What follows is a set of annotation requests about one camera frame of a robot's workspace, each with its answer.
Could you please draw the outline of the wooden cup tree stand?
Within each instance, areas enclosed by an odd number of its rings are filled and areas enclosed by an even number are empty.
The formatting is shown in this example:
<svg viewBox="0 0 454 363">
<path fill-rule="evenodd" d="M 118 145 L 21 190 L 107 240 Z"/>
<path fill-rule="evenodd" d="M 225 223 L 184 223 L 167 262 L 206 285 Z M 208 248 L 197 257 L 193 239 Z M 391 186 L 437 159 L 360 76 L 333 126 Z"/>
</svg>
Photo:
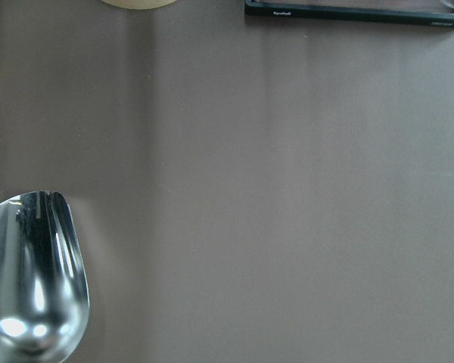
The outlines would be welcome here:
<svg viewBox="0 0 454 363">
<path fill-rule="evenodd" d="M 176 0 L 102 0 L 102 2 L 129 10 L 150 10 L 171 5 Z"/>
</svg>

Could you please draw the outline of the silver metal ice scoop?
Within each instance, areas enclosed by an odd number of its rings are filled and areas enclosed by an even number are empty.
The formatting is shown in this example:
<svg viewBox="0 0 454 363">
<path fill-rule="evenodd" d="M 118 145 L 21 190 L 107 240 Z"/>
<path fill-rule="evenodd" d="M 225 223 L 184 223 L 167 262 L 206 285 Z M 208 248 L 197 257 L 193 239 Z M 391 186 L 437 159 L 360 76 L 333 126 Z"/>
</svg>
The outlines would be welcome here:
<svg viewBox="0 0 454 363">
<path fill-rule="evenodd" d="M 89 289 L 72 213 L 58 192 L 0 203 L 0 362 L 64 362 L 88 326 Z"/>
</svg>

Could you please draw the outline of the black glass drying tray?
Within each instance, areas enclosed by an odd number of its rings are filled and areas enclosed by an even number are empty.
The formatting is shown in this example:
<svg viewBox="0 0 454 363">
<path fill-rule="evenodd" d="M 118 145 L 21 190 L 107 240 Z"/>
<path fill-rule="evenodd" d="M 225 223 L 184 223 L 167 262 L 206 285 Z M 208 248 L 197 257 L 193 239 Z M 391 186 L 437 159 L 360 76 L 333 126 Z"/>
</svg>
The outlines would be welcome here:
<svg viewBox="0 0 454 363">
<path fill-rule="evenodd" d="M 246 1 L 251 15 L 454 28 L 454 1 Z"/>
</svg>

